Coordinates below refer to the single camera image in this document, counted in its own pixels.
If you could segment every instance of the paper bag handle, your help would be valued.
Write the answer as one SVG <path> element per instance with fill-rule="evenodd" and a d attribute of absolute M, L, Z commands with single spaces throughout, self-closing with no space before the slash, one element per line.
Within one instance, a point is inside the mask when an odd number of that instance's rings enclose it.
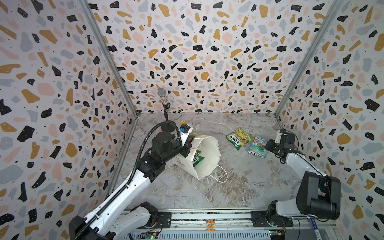
<path fill-rule="evenodd" d="M 225 181 L 224 182 L 226 182 L 227 180 L 228 180 L 228 174 L 227 174 L 227 171 L 224 169 L 224 168 L 222 168 L 220 165 L 217 165 L 219 168 L 221 168 L 221 169 L 223 169 L 224 170 L 224 172 L 225 172 L 225 174 L 227 175 L 227 178 L 225 179 Z M 221 182 L 221 183 L 224 183 L 224 182 L 222 182 L 222 181 L 219 181 L 217 178 L 215 178 L 214 176 L 212 176 L 212 175 L 210 175 L 209 174 L 209 176 L 211 176 L 212 178 L 214 178 L 216 181 L 218 181 L 218 182 Z"/>

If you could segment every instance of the blue label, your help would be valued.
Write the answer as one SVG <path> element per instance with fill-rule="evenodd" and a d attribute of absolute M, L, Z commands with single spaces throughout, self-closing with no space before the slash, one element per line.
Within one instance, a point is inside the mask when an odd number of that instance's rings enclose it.
<path fill-rule="evenodd" d="M 314 218 L 310 217 L 310 220 L 311 220 L 313 229 L 317 230 L 317 225 L 316 225 L 316 222 L 314 221 Z"/>

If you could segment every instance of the round black base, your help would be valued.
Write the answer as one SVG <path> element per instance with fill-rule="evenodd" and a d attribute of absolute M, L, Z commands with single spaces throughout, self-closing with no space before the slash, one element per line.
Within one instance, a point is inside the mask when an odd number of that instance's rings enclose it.
<path fill-rule="evenodd" d="M 173 132 L 175 131 L 175 127 L 170 124 L 161 125 L 161 131 L 163 132 Z"/>

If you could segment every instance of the microphone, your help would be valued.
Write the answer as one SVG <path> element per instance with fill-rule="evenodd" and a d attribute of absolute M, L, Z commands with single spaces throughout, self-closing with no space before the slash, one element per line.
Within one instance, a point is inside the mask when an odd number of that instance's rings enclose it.
<path fill-rule="evenodd" d="M 159 90 L 157 91 L 157 94 L 159 95 L 159 97 L 161 99 L 161 103 L 164 106 L 166 106 L 169 103 L 168 97 L 167 97 L 167 91 L 164 88 L 159 88 Z"/>
<path fill-rule="evenodd" d="M 166 118 L 166 121 L 168 121 L 167 109 L 169 109 L 170 103 L 168 102 L 167 91 L 164 88 L 159 88 L 159 90 L 157 91 L 157 94 L 159 95 L 161 99 L 161 103 L 163 104 L 163 107 L 164 107 L 164 117 Z M 167 123 L 167 124 L 161 125 L 161 130 L 164 132 L 173 132 L 175 131 L 175 128 L 169 123 Z"/>

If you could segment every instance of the snack package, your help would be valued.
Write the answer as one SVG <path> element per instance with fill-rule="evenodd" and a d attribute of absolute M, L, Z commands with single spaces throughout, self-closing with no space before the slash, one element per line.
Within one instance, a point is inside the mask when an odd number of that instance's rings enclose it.
<path fill-rule="evenodd" d="M 241 148 L 244 144 L 250 142 L 253 139 L 253 136 L 241 128 L 238 128 L 236 131 L 227 136 L 228 141 L 230 141 L 237 150 Z"/>
<path fill-rule="evenodd" d="M 204 157 L 200 156 L 201 151 L 197 150 L 195 153 L 195 157 L 192 160 L 193 167 L 195 167 L 199 162 L 201 162 Z"/>
<path fill-rule="evenodd" d="M 265 149 L 265 145 L 268 141 L 265 138 L 256 136 L 253 140 L 253 143 L 249 148 L 246 149 L 246 151 L 250 154 L 254 154 L 256 156 L 266 158 L 266 154 L 269 152 Z"/>

